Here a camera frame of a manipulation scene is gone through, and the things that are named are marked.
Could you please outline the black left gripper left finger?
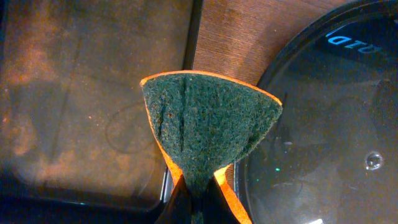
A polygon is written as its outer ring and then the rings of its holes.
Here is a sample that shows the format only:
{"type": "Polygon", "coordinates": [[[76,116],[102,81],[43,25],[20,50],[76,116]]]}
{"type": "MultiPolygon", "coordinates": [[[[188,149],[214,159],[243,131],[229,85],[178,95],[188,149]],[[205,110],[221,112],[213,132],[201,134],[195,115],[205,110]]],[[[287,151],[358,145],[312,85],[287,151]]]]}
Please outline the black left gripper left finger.
{"type": "Polygon", "coordinates": [[[155,224],[191,224],[192,197],[185,183],[184,176],[180,176],[171,198],[165,206],[155,224]]]}

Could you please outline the green and orange sponge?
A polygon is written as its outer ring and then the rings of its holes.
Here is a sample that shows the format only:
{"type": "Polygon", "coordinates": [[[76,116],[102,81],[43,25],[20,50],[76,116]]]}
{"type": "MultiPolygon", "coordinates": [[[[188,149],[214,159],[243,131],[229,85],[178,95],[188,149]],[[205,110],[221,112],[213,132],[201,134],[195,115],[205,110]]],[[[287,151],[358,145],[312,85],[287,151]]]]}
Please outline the green and orange sponge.
{"type": "Polygon", "coordinates": [[[231,77],[194,70],[159,73],[140,85],[174,188],[182,175],[190,191],[191,223],[203,223],[203,195],[212,177],[239,223],[249,223],[226,170],[265,138],[282,113],[280,100],[231,77]]]}

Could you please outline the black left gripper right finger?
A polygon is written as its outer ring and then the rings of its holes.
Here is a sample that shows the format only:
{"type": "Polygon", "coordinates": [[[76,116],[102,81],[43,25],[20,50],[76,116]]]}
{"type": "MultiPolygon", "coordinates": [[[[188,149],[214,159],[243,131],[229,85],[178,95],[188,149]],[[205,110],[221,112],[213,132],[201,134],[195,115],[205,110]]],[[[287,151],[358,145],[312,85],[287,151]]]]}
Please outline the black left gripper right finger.
{"type": "Polygon", "coordinates": [[[216,178],[212,177],[203,195],[204,224],[239,224],[232,213],[216,178]]]}

